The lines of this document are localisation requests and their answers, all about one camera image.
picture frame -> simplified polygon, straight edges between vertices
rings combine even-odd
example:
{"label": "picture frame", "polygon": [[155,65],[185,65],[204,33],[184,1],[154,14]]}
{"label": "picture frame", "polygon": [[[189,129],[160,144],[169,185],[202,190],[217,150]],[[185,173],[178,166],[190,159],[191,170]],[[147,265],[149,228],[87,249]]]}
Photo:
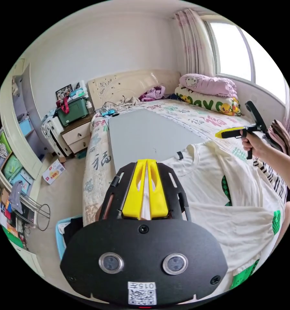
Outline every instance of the picture frame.
{"label": "picture frame", "polygon": [[57,97],[57,101],[58,100],[62,100],[64,97],[67,96],[68,93],[72,92],[73,89],[72,89],[72,84],[69,84],[67,86],[64,86],[63,88],[57,90],[55,92],[55,95]]}

screw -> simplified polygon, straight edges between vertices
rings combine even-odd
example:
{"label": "screw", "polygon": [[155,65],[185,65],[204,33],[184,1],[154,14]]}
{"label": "screw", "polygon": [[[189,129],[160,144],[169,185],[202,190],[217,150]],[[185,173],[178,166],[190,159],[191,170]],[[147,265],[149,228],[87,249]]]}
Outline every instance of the screw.
{"label": "screw", "polygon": [[138,228],[138,231],[142,234],[149,232],[149,227],[147,225],[141,225]]}
{"label": "screw", "polygon": [[210,280],[210,284],[211,285],[215,285],[217,283],[219,283],[221,277],[219,275],[216,275],[215,277],[213,277],[211,280]]}
{"label": "screw", "polygon": [[68,279],[68,281],[71,281],[71,282],[75,282],[76,281],[76,278],[73,277],[73,276],[68,276],[67,279]]}

qr code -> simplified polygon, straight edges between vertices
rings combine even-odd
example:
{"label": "qr code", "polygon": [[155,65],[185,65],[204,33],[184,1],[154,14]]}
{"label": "qr code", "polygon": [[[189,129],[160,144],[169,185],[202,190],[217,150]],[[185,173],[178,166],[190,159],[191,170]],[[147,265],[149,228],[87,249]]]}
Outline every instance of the qr code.
{"label": "qr code", "polygon": [[129,290],[130,305],[156,305],[155,290]]}

pink curtain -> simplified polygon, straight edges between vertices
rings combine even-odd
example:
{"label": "pink curtain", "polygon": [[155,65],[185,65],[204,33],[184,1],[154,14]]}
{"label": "pink curtain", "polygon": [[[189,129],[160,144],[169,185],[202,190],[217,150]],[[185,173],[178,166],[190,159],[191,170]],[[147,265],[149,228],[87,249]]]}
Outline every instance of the pink curtain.
{"label": "pink curtain", "polygon": [[215,76],[215,62],[209,36],[204,22],[199,15],[185,9],[175,14],[183,48],[182,75],[199,73],[210,77]]}

plastic bottle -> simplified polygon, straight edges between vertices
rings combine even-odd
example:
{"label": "plastic bottle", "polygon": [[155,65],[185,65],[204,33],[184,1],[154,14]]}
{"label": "plastic bottle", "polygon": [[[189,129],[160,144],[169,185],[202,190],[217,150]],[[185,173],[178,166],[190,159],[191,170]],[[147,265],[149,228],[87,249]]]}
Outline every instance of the plastic bottle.
{"label": "plastic bottle", "polygon": [[87,107],[89,114],[93,114],[93,107],[90,101],[87,101],[86,107]]}

